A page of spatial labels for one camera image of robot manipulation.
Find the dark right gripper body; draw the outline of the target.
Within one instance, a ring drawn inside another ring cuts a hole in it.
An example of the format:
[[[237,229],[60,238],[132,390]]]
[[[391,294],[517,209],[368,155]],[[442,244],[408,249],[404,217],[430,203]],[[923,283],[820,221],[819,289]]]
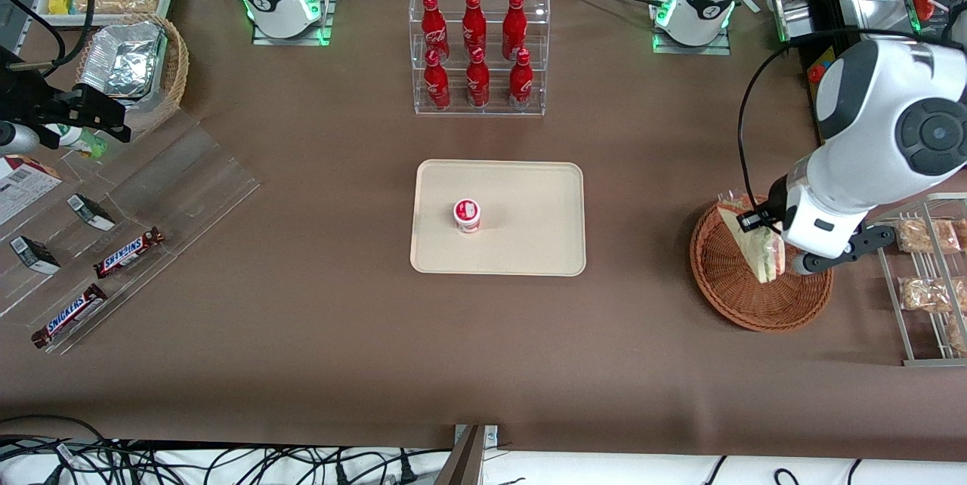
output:
[[[1,48],[1,120],[32,129],[39,140],[59,140],[58,131],[46,125],[48,116],[55,113],[51,105],[60,92],[36,70],[10,68],[21,61],[10,49]]]

